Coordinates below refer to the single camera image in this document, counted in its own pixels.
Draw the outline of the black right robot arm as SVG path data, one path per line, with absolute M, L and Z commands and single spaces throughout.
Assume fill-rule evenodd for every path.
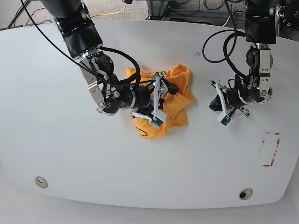
M 71 58 L 80 65 L 89 92 L 97 104 L 97 111 L 115 115 L 119 110 L 131 110 L 132 118 L 142 118 L 159 128 L 167 118 L 162 111 L 166 94 L 175 95 L 178 87 L 168 82 L 165 71 L 156 72 L 142 81 L 138 63 L 129 55 L 103 47 L 89 11 L 82 0 L 43 0 L 42 4 L 54 17 Z M 135 72 L 119 80 L 114 63 L 104 52 L 113 52 L 128 59 Z

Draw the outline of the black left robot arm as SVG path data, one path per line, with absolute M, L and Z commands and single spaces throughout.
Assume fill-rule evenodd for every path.
M 232 34 L 224 41 L 223 54 L 224 61 L 235 72 L 232 79 L 234 85 L 224 86 L 215 81 L 210 82 L 217 95 L 209 108 L 220 112 L 217 119 L 225 126 L 230 125 L 238 116 L 249 117 L 246 105 L 263 104 L 272 96 L 270 79 L 273 57 L 269 45 L 276 43 L 275 7 L 278 3 L 277 0 L 246 0 L 245 31 L 238 31 L 236 23 L 232 22 Z M 252 43 L 246 54 L 246 63 L 249 66 L 247 75 L 236 68 L 230 59 L 232 52 L 227 50 L 230 40 L 234 40 L 235 45 L 239 36 Z

